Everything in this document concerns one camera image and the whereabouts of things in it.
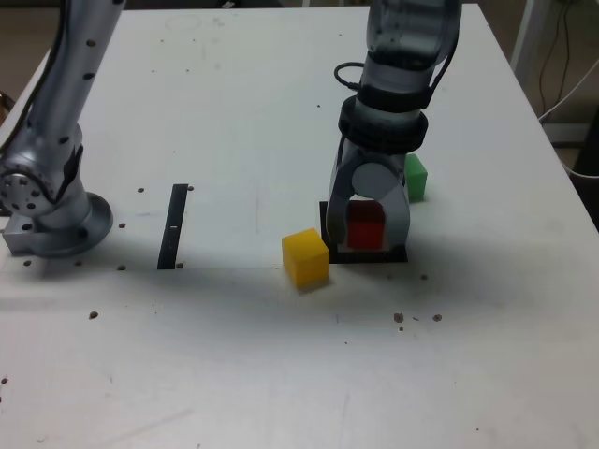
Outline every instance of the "gray robot arm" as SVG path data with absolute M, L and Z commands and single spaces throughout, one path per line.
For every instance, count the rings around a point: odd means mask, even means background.
M 343 103 L 339 120 L 342 139 L 326 214 L 333 245 L 344 243 L 349 201 L 360 195 L 381 204 L 390 252 L 403 251 L 410 226 L 405 157 L 426 135 L 428 121 L 421 110 L 451 62 L 460 16 L 460 0 L 373 2 L 357 95 Z
M 13 254 L 67 256 L 110 231 L 110 206 L 80 179 L 77 124 L 124 0 L 62 0 L 46 66 L 0 147 L 0 195 L 12 216 L 4 238 Z

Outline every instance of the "table surface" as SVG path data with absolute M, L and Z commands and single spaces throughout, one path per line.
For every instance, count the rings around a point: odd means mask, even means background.
M 80 120 L 115 226 L 80 257 L 0 250 L 0 447 L 597 447 L 599 238 L 478 7 L 410 263 L 312 292 L 278 269 L 318 227 L 367 13 L 123 14 Z M 184 268 L 157 271 L 174 183 Z

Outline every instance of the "cube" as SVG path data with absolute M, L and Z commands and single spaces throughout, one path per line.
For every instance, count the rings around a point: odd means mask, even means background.
M 347 246 L 354 250 L 381 250 L 385 212 L 376 201 L 350 201 L 347 212 Z
M 329 248 L 315 229 L 283 238 L 283 265 L 296 287 L 322 282 L 329 276 Z
M 428 172 L 415 154 L 406 156 L 404 173 L 409 200 L 412 202 L 422 201 L 424 199 L 424 189 L 427 185 Z

